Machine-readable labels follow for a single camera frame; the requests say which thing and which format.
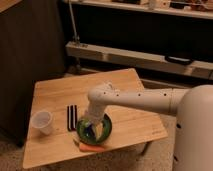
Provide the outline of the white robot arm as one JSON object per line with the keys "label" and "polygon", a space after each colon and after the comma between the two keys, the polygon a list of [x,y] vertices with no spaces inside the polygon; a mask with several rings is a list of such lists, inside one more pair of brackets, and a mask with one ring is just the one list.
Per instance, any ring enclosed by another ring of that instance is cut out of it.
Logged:
{"label": "white robot arm", "polygon": [[85,116],[98,124],[108,105],[177,114],[173,171],[213,171],[213,85],[119,91],[110,83],[88,92]]}

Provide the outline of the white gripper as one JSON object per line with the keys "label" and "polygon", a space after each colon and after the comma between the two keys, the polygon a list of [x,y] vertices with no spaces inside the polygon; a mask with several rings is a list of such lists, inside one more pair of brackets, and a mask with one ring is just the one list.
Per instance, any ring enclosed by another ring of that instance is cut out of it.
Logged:
{"label": "white gripper", "polygon": [[94,133],[96,138],[100,138],[102,135],[103,124],[100,122],[103,120],[105,109],[105,105],[90,102],[83,115],[83,117],[86,118],[81,122],[83,129],[91,129],[92,124],[97,124],[94,126]]}

